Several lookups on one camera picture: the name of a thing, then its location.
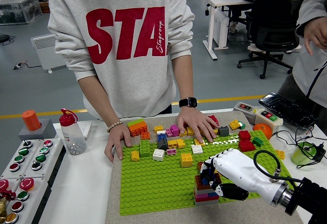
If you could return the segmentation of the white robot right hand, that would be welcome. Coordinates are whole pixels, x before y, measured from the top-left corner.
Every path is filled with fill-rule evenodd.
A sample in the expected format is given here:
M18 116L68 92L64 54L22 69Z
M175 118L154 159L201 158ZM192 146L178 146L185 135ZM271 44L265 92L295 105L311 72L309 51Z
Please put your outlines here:
M217 195L243 201L254 192L275 206L287 184L273 180L267 173L260 165L256 167L253 159L234 148L209 157L200 168L201 178L209 182Z

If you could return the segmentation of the person's right hand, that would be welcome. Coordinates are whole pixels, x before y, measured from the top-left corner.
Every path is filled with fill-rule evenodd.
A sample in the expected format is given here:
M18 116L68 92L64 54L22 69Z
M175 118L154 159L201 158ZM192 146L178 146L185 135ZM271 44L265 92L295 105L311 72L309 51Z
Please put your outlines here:
M124 124L115 126L109 132L108 142L104 149L104 154L111 163L114 162L113 148L115 148L115 155L118 156L120 160L123 159L121 144L122 140L127 147L132 147L130 131Z
M304 28L305 48L309 55L313 55L310 42L318 48L326 49L326 17L311 20Z

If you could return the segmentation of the person's left hand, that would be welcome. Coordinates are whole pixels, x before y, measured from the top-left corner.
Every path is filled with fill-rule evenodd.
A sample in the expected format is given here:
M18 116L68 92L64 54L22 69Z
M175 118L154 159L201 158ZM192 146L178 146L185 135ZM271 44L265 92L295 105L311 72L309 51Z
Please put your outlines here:
M217 124L208 116L192 107L181 107L177 116L177 126L181 133L184 132L184 125L190 127L198 141L202 140L202 134L209 142L213 142L216 138L216 134L213 128L217 127Z

